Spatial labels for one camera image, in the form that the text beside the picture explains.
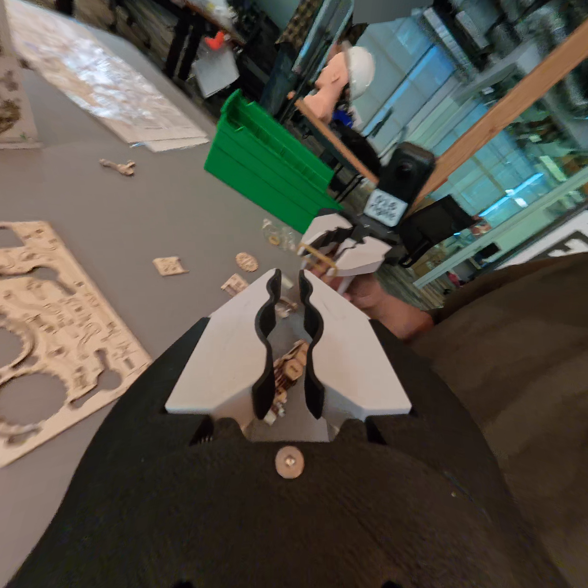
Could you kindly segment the wooden side table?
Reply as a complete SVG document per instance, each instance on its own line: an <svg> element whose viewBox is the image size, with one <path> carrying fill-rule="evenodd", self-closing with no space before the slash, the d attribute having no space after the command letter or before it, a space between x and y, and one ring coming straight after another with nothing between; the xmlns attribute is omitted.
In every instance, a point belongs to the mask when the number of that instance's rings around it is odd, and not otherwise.
<svg viewBox="0 0 588 588"><path fill-rule="evenodd" d="M326 124L312 113L303 100L296 99L293 106L305 119L306 125L318 134L318 136L321 136L324 139L324 142L326 142L326 148L334 157L338 157L342 165L348 165L357 174L377 186L379 182L378 177L373 174L344 143L342 143L339 137L334 134Z"/></svg>

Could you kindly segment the black white marker board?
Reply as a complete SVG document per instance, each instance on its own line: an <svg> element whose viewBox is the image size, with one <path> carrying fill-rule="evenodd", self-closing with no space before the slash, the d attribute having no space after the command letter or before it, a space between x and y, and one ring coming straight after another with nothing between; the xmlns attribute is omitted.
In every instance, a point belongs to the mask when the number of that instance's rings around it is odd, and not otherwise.
<svg viewBox="0 0 588 588"><path fill-rule="evenodd" d="M574 231L551 244L533 259L555 259L583 253L587 253L587 235L582 231Z"/></svg>

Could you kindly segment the green plastic crate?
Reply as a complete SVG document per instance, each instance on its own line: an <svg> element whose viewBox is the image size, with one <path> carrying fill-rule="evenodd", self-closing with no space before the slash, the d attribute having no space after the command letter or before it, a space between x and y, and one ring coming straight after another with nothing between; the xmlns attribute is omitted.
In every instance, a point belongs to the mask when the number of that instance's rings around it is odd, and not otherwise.
<svg viewBox="0 0 588 588"><path fill-rule="evenodd" d="M204 170L295 231L322 209L333 170L240 90L224 102Z"/></svg>

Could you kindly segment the white hard hat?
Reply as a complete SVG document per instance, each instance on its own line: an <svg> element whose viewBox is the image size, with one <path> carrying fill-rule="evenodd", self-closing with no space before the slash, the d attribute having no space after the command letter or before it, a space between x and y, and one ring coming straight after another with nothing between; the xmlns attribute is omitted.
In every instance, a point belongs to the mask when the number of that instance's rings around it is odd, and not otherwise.
<svg viewBox="0 0 588 588"><path fill-rule="evenodd" d="M348 70L349 98L359 99L369 88L375 77L375 60L364 47L348 46L344 49Z"/></svg>

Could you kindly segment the black workbench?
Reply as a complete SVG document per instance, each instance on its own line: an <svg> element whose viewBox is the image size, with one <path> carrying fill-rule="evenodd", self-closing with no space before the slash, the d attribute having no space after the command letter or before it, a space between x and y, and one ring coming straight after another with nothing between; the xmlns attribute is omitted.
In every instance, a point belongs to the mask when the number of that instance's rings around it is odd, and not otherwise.
<svg viewBox="0 0 588 588"><path fill-rule="evenodd" d="M164 27L164 17L175 19L163 73L180 86L188 80L202 40L214 40L216 34L221 33L223 43L236 46L238 50L250 42L239 31L239 13L229 1L109 1L108 7L113 16L113 32L117 31L121 14L125 15L129 28L139 26L139 17L147 18L149 14L157 21L159 30Z"/></svg>

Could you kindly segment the clear plastic bag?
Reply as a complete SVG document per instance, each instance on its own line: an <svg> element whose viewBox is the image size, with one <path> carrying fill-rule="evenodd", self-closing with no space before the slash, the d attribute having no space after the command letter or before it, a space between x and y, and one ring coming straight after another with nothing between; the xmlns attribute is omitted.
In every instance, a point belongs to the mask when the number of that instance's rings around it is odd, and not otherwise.
<svg viewBox="0 0 588 588"><path fill-rule="evenodd" d="M282 222L274 221L269 218L265 218L262 222L262 235L264 239L268 242L268 237L270 235L277 235L281 239L281 244L279 246L274 246L279 248L285 252L293 252L297 251L297 235L295 234L294 230Z"/></svg>

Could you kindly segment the folded instruction sheet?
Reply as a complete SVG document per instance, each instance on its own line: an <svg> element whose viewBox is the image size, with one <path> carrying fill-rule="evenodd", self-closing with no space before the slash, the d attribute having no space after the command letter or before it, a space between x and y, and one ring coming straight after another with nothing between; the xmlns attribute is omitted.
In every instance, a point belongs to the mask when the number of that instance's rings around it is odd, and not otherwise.
<svg viewBox="0 0 588 588"><path fill-rule="evenodd" d="M71 19L1 1L1 46L128 145L164 152L209 142L142 74Z"/></svg>

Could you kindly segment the black angular object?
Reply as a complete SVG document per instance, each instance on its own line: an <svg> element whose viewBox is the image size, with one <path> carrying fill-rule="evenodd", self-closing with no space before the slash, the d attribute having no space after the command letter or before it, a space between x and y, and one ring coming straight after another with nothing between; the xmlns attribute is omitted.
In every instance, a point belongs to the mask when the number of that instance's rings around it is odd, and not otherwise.
<svg viewBox="0 0 588 588"><path fill-rule="evenodd" d="M477 222L478 219L470 216L452 195L416 211L403 219L398 227L398 235L405 248L399 266L410 268L428 250Z"/></svg>

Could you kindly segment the black metal pole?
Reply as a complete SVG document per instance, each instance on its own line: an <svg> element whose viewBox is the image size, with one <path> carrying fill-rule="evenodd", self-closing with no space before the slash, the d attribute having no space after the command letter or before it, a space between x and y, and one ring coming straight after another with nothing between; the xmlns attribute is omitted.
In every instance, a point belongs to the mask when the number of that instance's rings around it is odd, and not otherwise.
<svg viewBox="0 0 588 588"><path fill-rule="evenodd" d="M279 123L289 112L288 96L295 91L323 43L333 12L332 1L300 1L276 41L275 85L268 111Z"/></svg>

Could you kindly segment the wooden beam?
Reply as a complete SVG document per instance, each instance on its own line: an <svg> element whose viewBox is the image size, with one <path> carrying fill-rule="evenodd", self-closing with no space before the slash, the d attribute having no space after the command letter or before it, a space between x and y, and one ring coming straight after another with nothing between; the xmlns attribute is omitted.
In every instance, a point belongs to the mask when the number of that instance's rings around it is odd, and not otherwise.
<svg viewBox="0 0 588 588"><path fill-rule="evenodd" d="M511 74L517 67L534 65L521 81L507 92L471 128L460 136L437 159L437 165L408 210L408 215L422 206L422 201L442 186L448 177L524 110L542 98L555 84L587 59L587 21L577 28L543 60L539 60L537 45L528 40L508 57L496 63L479 80L469 86L476 91Z"/></svg>

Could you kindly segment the wooden model vehicle assembly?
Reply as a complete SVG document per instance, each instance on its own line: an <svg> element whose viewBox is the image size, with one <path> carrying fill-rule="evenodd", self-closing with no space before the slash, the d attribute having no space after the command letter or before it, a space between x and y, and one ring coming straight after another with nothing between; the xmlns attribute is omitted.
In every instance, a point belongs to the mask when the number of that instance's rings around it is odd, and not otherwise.
<svg viewBox="0 0 588 588"><path fill-rule="evenodd" d="M301 379L307 363L309 343L305 339L296 341L290 351L273 363L275 377L275 396L272 406L264 417L264 421L272 425L278 417L285 414L288 391Z"/></svg>

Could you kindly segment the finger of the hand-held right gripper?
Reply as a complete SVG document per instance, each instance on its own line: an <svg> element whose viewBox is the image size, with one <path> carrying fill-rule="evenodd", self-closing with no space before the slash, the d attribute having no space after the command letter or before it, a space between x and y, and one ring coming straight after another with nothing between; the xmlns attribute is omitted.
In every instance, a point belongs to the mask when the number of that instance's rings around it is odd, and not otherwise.
<svg viewBox="0 0 588 588"><path fill-rule="evenodd" d="M350 277L371 274L379 269L392 246L373 237L361 241L346 239L336 250L334 276Z"/></svg>
<svg viewBox="0 0 588 588"><path fill-rule="evenodd" d="M315 217L300 240L324 254L334 256L338 247L352 238L354 225L338 213L320 214Z"/></svg>

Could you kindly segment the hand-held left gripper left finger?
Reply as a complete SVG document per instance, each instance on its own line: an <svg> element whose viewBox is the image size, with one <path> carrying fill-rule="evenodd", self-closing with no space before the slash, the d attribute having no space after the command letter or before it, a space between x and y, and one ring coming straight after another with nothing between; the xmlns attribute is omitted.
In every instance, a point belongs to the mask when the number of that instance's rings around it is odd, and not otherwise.
<svg viewBox="0 0 588 588"><path fill-rule="evenodd" d="M241 429L265 418L276 391L268 337L281 286L281 270L269 270L202 321L202 334L165 403L167 413L228 417Z"/></svg>

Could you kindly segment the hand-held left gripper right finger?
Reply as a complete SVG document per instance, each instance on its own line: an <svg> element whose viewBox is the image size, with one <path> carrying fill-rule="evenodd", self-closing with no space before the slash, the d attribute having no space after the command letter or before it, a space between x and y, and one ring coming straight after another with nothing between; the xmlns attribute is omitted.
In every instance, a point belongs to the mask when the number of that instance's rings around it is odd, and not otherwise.
<svg viewBox="0 0 588 588"><path fill-rule="evenodd" d="M309 337L305 402L333 442L347 420L408 415L406 394L370 319L318 276L299 272Z"/></svg>

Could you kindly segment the square wooden card piece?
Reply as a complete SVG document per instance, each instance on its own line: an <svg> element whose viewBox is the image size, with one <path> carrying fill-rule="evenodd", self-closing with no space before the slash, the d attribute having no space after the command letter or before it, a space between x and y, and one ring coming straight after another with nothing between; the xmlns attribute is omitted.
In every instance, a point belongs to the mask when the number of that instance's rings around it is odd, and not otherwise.
<svg viewBox="0 0 588 588"><path fill-rule="evenodd" d="M162 277L189 273L189 270L182 265L180 258L177 256L155 258L152 260L152 263L158 274Z"/></svg>

